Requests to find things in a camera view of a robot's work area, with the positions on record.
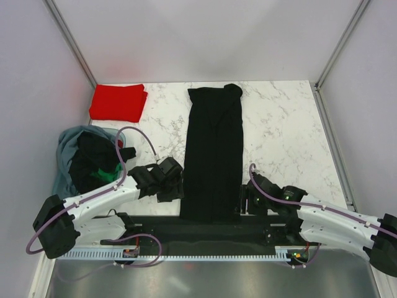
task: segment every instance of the red wire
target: red wire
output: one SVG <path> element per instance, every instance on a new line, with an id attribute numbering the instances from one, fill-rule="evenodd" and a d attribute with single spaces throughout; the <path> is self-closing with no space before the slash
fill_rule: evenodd
<path id="1" fill-rule="evenodd" d="M 305 251 L 303 253 L 306 253 L 309 250 L 309 247 L 310 247 L 310 243 L 306 242 L 306 248 L 305 248 Z"/>

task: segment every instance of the white cable track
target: white cable track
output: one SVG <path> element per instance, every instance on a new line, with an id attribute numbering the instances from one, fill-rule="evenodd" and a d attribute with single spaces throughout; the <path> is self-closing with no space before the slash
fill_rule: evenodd
<path id="1" fill-rule="evenodd" d="M 138 256 L 132 258 L 126 257 L 123 253 L 123 248 L 74 248 L 65 255 L 58 258 L 58 260 L 91 260 L 91 261 L 152 261 L 157 256 Z M 159 261 L 271 261 L 271 262 L 286 262 L 290 261 L 287 258 L 287 250 L 276 249 L 274 255 L 225 255 L 225 256 L 161 256 Z"/>

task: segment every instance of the black garment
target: black garment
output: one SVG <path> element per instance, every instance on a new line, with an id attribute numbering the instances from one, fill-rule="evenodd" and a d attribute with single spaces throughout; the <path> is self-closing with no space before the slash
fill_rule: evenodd
<path id="1" fill-rule="evenodd" d="M 180 217 L 202 222 L 239 220 L 243 179 L 241 88 L 189 89 L 184 194 Z"/>
<path id="2" fill-rule="evenodd" d="M 69 169 L 72 182 L 80 194 L 105 186 L 108 182 L 92 175 L 101 169 L 112 173 L 120 163 L 115 145 L 106 138 L 94 133 L 82 132 L 77 139 L 78 150 L 74 154 Z M 136 156 L 135 148 L 120 149 L 124 162 Z"/>

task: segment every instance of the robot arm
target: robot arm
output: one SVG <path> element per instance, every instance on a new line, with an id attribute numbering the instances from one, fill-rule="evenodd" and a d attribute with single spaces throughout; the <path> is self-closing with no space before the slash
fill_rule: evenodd
<path id="1" fill-rule="evenodd" d="M 36 232 L 55 214 L 72 205 L 77 206 L 60 215 L 38 236 L 48 258 L 57 258 L 67 253 L 77 243 L 121 237 L 130 225 L 129 216 L 117 214 L 96 218 L 111 208 L 156 194 L 159 202 L 171 202 L 183 197 L 182 166 L 172 157 L 167 157 L 160 164 L 137 166 L 128 172 L 121 185 L 119 182 L 117 180 L 65 200 L 54 195 L 44 202 L 33 223 Z"/>
<path id="2" fill-rule="evenodd" d="M 242 192 L 247 198 L 242 209 L 249 214 L 266 215 L 270 209 L 287 218 L 284 231 L 292 245 L 304 240 L 340 248 L 397 277 L 397 239 L 391 236 L 397 232 L 396 217 L 385 214 L 379 219 L 345 210 L 295 186 L 279 188 L 255 173 Z"/>

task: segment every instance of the metal frame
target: metal frame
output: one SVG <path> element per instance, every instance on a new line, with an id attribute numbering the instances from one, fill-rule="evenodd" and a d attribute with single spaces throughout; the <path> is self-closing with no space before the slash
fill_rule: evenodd
<path id="1" fill-rule="evenodd" d="M 330 70 L 332 67 L 335 65 L 335 62 L 339 55 L 341 54 L 342 50 L 346 46 L 348 40 L 350 39 L 352 32 L 356 28 L 357 24 L 359 23 L 360 19 L 362 18 L 364 12 L 367 10 L 368 5 L 371 3 L 371 0 L 361 0 L 359 6 L 355 10 L 352 18 L 350 19 L 345 31 L 342 34 L 341 39 L 339 39 L 334 51 L 331 54 L 331 57 L 329 58 L 323 72 L 320 74 L 320 77 L 318 78 L 316 82 L 316 87 L 318 89 L 321 89 L 323 86 Z"/>
<path id="2" fill-rule="evenodd" d="M 346 166 L 341 155 L 341 149 L 335 137 L 335 133 L 332 130 L 331 121 L 329 120 L 329 113 L 326 108 L 326 103 L 321 90 L 324 85 L 328 74 L 331 72 L 333 66 L 335 65 L 339 55 L 347 45 L 349 39 L 352 36 L 353 31 L 360 22 L 364 12 L 367 10 L 369 4 L 372 0 L 361 0 L 360 4 L 357 6 L 352 18 L 350 19 L 345 31 L 343 32 L 341 38 L 339 39 L 334 51 L 331 54 L 324 70 L 321 72 L 320 77 L 316 83 L 311 83 L 311 89 L 314 95 L 314 100 L 317 105 L 319 116 L 321 122 L 323 123 L 324 131 L 328 141 L 329 148 L 331 150 L 332 158 L 336 167 L 336 172 L 341 182 L 342 191 L 345 196 L 347 207 L 352 210 L 357 210 L 354 203 L 354 193 L 349 183 L 349 178 L 346 173 Z"/>
<path id="3" fill-rule="evenodd" d="M 46 297 L 46 293 L 50 288 L 51 275 L 54 269 L 55 260 L 49 260 L 45 253 L 40 254 L 36 272 L 33 277 L 32 285 L 28 294 L 28 298 Z"/>
<path id="4" fill-rule="evenodd" d="M 62 33 L 65 42 L 68 44 L 74 57 L 80 64 L 80 67 L 87 76 L 87 79 L 90 82 L 91 86 L 95 89 L 95 87 L 97 86 L 97 81 L 95 80 L 95 77 L 92 74 L 87 64 L 87 61 L 84 59 L 83 54 L 81 53 L 75 39 L 73 38 L 73 35 L 69 30 L 69 27 L 66 25 L 66 22 L 63 19 L 62 14 L 58 9 L 58 6 L 55 4 L 54 0 L 43 0 L 43 3 L 47 7 L 50 14 L 52 15 L 55 23 L 57 24 L 60 32 Z"/>
<path id="5" fill-rule="evenodd" d="M 338 175 L 339 181 L 341 183 L 341 188 L 343 191 L 343 194 L 345 196 L 346 204 L 348 207 L 352 207 L 354 210 L 355 204 L 354 204 L 354 194 L 353 190 L 350 187 L 349 179 L 347 177 L 346 173 L 346 166 L 344 164 L 342 155 L 341 155 L 341 150 L 339 148 L 339 145 L 336 141 L 335 134 L 332 130 L 331 122 L 329 121 L 328 113 L 326 110 L 326 106 L 324 103 L 324 99 L 321 95 L 321 91 L 319 91 L 314 84 L 311 84 L 311 88 L 313 91 L 314 95 L 314 101 L 316 102 L 317 105 L 317 110 L 321 119 L 321 122 L 324 127 L 324 132 L 325 136 L 328 141 L 328 146 L 331 151 L 332 158 L 334 160 L 335 168 L 336 168 L 336 173 Z"/>
<path id="6" fill-rule="evenodd" d="M 381 298 L 396 298 L 397 286 L 395 278 L 387 276 L 385 273 L 371 267 L 372 274 L 375 279 L 375 284 L 378 287 L 379 295 Z"/>
<path id="7" fill-rule="evenodd" d="M 287 219 L 279 215 L 242 215 L 240 221 L 235 223 L 197 223 L 173 215 L 129 215 L 129 218 L 137 226 L 127 230 L 127 234 L 147 233 L 158 237 L 164 254 L 173 258 L 187 260 L 193 256 L 231 256 L 232 259 L 238 259 L 240 256 L 274 256 L 278 248 L 291 244 L 284 230 Z M 131 239 L 120 242 L 120 245 L 130 246 L 135 243 L 135 239 Z M 100 244 L 115 245 L 107 240 L 100 241 Z M 306 246 L 306 241 L 296 239 L 294 246 L 300 246 L 301 250 Z M 140 237 L 140 255 L 157 254 L 157 243 L 150 238 Z"/>

